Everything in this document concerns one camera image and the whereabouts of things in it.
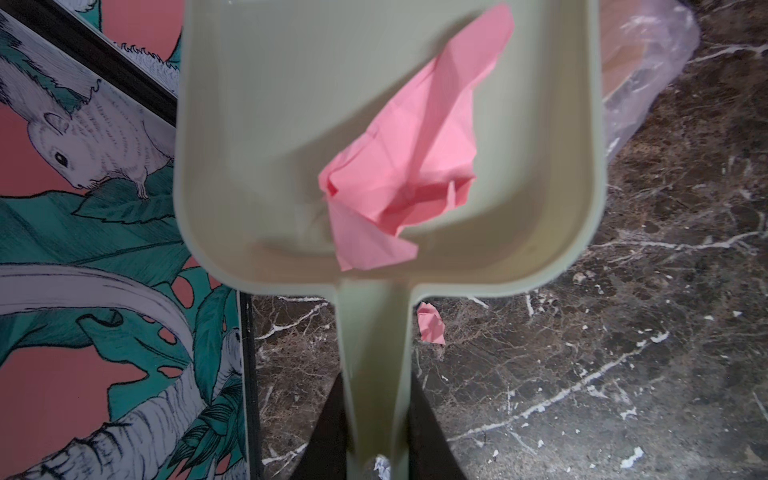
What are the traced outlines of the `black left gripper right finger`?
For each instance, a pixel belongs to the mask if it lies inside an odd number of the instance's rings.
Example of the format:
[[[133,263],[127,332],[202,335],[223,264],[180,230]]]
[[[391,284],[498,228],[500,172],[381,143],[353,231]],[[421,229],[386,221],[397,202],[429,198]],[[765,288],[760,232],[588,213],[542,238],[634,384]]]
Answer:
[[[466,480],[424,394],[411,373],[408,411],[409,478],[415,480]]]

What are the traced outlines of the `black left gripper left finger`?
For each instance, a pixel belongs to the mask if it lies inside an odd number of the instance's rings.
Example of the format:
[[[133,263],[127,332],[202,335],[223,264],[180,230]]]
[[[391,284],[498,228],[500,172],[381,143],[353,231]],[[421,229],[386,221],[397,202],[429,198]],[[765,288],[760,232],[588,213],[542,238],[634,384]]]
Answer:
[[[339,373],[290,479],[345,480],[347,442],[344,385]]]

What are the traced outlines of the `pale green dustpan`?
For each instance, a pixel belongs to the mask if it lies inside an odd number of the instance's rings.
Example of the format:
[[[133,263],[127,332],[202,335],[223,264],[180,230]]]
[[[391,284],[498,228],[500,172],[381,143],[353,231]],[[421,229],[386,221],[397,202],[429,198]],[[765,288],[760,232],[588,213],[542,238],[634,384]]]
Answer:
[[[596,1],[189,1],[174,206],[223,284],[335,310],[347,443],[310,479],[396,479],[413,309],[564,272],[606,196]]]

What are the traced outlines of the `cream plastic trash bin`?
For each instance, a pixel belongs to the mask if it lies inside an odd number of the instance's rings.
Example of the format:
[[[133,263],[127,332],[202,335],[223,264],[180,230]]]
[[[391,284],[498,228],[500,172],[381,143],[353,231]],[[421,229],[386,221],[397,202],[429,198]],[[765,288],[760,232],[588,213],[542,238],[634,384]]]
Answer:
[[[657,96],[699,46],[700,27],[680,1],[599,3],[606,159],[615,158]]]

